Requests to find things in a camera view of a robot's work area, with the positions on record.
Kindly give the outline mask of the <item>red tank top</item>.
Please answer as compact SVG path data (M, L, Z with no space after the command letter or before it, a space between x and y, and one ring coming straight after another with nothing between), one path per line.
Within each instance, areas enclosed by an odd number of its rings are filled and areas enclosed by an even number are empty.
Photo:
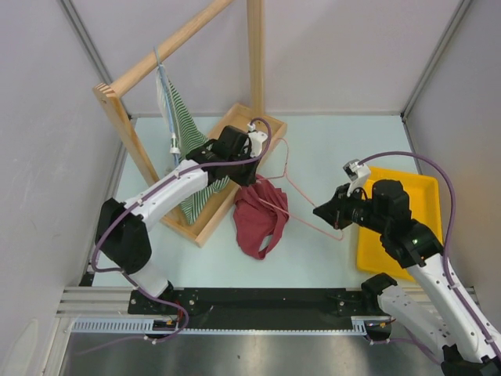
M289 221L288 197L267 179L242 186L234 197L236 241L248 256L264 260Z

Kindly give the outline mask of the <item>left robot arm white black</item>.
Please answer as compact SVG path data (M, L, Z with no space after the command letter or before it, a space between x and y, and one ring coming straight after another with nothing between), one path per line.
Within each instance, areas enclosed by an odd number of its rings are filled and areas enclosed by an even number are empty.
M217 139L191 150L169 175L133 198L113 198L101 207L96 231L96 251L113 261L119 272L143 289L146 304L156 313L173 303L169 282L152 260L149 231L186 198L228 178L248 186L269 147L267 133L253 124L247 131L227 125Z

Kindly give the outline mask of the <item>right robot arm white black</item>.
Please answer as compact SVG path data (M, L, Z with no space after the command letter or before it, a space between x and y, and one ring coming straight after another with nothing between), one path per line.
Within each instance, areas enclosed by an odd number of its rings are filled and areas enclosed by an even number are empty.
M394 317L439 363L445 375L498 375L500 333L486 320L459 282L446 275L445 251L433 231L413 219L409 195L396 180L372 186L370 198L349 193L349 185L314 209L336 230L352 223L372 230L390 255L420 285L437 310L430 313L386 273L362 284L361 304L370 314Z

